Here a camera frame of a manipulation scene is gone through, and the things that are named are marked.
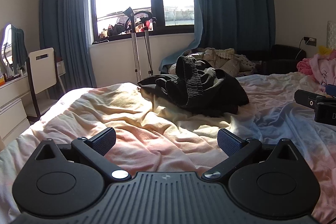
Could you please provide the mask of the beige puffer jacket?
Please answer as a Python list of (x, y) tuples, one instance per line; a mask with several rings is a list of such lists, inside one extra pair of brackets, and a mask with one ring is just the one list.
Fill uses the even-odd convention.
[(222, 69), (233, 77), (252, 75), (256, 71), (256, 64), (246, 56), (235, 53), (233, 48), (217, 50), (215, 48), (196, 48), (182, 53), (186, 57), (203, 59), (215, 69)]

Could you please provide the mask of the right teal curtain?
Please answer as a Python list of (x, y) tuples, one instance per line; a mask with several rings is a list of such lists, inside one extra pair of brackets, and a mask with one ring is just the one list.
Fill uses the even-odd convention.
[(274, 0), (194, 0), (195, 48), (264, 51), (276, 38)]

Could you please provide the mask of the white chair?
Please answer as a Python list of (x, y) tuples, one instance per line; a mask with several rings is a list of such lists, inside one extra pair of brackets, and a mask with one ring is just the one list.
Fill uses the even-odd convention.
[(32, 103), (25, 111), (28, 121), (35, 123), (57, 102), (49, 98), (37, 98), (41, 92), (60, 84), (56, 53), (53, 48), (30, 52), (26, 65)]

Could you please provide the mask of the pink clothes pile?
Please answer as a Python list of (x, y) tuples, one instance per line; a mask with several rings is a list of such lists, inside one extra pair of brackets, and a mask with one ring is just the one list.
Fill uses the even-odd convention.
[(299, 72), (311, 76), (324, 92), (327, 85), (335, 85), (335, 50), (329, 55), (316, 54), (312, 58), (304, 58), (297, 64)]

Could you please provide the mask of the metal crutch left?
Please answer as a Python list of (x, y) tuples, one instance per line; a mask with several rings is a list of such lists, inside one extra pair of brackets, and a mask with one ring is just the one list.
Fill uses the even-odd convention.
[(127, 20), (124, 24), (124, 31), (130, 31), (131, 34), (131, 43), (133, 47), (133, 57), (134, 57), (134, 66), (137, 82), (141, 80), (141, 71), (139, 65), (139, 56), (138, 56), (138, 45), (137, 45), (137, 36), (135, 31), (135, 20), (134, 20), (134, 11), (131, 7), (127, 8), (123, 14), (127, 16)]

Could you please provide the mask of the black pants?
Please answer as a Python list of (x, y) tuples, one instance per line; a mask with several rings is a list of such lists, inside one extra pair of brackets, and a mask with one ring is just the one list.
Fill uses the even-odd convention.
[(236, 78), (206, 60), (187, 56), (178, 57), (174, 75), (149, 76), (138, 86), (181, 109), (209, 117), (237, 114), (239, 107), (249, 104)]

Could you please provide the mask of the left teal curtain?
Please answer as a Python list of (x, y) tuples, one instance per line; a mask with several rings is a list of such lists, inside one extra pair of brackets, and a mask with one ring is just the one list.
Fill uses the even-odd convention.
[(53, 48), (64, 62), (67, 90), (96, 86), (89, 45), (91, 0), (39, 0), (40, 48)]

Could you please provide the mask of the white dresser desk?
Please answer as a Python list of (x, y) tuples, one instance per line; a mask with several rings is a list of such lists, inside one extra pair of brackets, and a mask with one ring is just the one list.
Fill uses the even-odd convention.
[(1, 86), (1, 149), (4, 149), (30, 126), (22, 103), (22, 98), (29, 92), (27, 75), (19, 76)]

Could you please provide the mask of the wall power socket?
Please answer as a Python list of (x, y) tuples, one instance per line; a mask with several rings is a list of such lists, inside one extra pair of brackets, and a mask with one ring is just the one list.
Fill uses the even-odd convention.
[(305, 42), (305, 45), (308, 46), (313, 46), (315, 47), (317, 45), (317, 39), (316, 38), (311, 38), (311, 37), (303, 37), (303, 41)]

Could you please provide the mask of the metal crutch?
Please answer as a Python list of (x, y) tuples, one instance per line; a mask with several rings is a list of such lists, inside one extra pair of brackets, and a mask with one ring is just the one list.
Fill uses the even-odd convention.
[(134, 57), (134, 66), (137, 82), (141, 80), (141, 71), (139, 65), (139, 56), (138, 56), (138, 45), (137, 45), (137, 36), (135, 31), (135, 20), (134, 20), (134, 11), (131, 7), (127, 8), (123, 14), (127, 16), (127, 20), (124, 24), (124, 31), (130, 31), (131, 34), (131, 43), (133, 47), (133, 57)]
[(148, 64), (149, 64), (148, 74), (150, 76), (152, 76), (153, 75), (153, 62), (152, 62), (152, 58), (151, 58), (149, 27), (147, 26), (147, 23), (149, 23), (149, 24), (150, 23), (156, 23), (157, 19), (149, 11), (140, 10), (140, 11), (135, 13), (135, 15), (138, 15), (138, 14), (145, 14), (145, 16), (140, 17), (139, 24), (142, 24), (142, 26), (143, 26), (142, 29), (143, 29), (143, 32), (144, 32), (145, 47), (146, 47)]

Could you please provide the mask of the teal curtain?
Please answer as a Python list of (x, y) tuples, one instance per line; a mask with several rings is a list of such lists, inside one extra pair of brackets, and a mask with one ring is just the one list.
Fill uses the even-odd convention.
[(64, 62), (67, 90), (96, 86), (89, 45), (91, 0), (39, 0), (40, 48), (53, 48)]
[(276, 38), (274, 0), (194, 0), (195, 48), (264, 51)]

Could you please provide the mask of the wavy mirror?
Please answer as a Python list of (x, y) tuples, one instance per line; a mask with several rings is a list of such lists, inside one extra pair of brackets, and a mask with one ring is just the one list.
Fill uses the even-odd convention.
[(1, 41), (1, 68), (5, 70), (7, 77), (18, 74), (18, 70), (24, 67), (27, 56), (23, 30), (8, 24), (3, 29)]

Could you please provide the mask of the metal crutch right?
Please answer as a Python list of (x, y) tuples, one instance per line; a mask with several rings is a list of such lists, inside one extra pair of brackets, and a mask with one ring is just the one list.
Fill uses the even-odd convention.
[(152, 76), (153, 75), (153, 62), (152, 62), (152, 58), (151, 58), (149, 27), (147, 26), (147, 23), (149, 23), (149, 24), (150, 23), (156, 23), (157, 19), (149, 11), (140, 10), (140, 11), (135, 13), (135, 15), (138, 15), (138, 14), (145, 14), (145, 16), (140, 17), (139, 24), (142, 24), (142, 26), (143, 26), (142, 29), (143, 29), (143, 32), (144, 32), (145, 47), (146, 47), (148, 64), (149, 64), (148, 74), (150, 76)]

